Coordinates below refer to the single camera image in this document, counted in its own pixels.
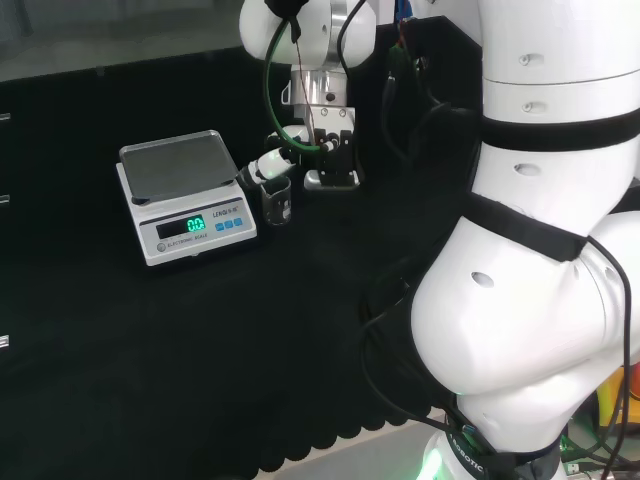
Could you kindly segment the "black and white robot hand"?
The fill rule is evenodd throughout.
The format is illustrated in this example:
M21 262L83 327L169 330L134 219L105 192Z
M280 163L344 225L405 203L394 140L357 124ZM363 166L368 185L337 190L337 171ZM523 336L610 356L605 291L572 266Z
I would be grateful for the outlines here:
M354 130L353 108L313 106L303 124L270 134L267 152L243 167L237 181L255 189L298 168L307 191L354 190L360 185Z

